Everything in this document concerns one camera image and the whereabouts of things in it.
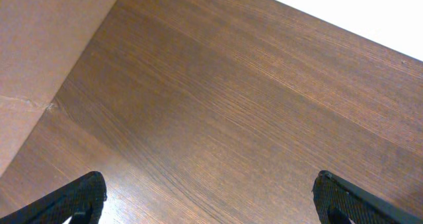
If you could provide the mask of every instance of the wood grain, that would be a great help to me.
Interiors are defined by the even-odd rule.
[[[272,0],[118,0],[5,215],[99,170],[102,221],[318,223],[321,169],[423,217],[423,63]]]

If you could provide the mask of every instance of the white surface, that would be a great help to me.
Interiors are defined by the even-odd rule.
[[[423,61],[423,0],[277,0]]]

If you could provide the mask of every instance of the wooden plank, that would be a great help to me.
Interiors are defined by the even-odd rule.
[[[318,223],[321,169],[423,217],[422,62],[272,0],[118,0],[0,179],[103,220]]]

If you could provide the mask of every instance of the black plastic part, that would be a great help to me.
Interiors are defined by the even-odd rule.
[[[423,223],[423,220],[326,170],[316,178],[313,195],[317,214],[324,224],[350,223],[350,219],[356,224]]]
[[[0,224],[70,223],[96,224],[106,201],[106,183],[99,172],[81,178],[0,219]]]

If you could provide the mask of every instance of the black object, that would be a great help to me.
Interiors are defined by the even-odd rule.
[[[106,201],[106,183],[99,172],[90,172],[28,206],[0,219],[0,224],[95,224]]]
[[[400,223],[423,220],[398,209],[344,179],[322,170],[313,186],[314,203],[321,223]]]

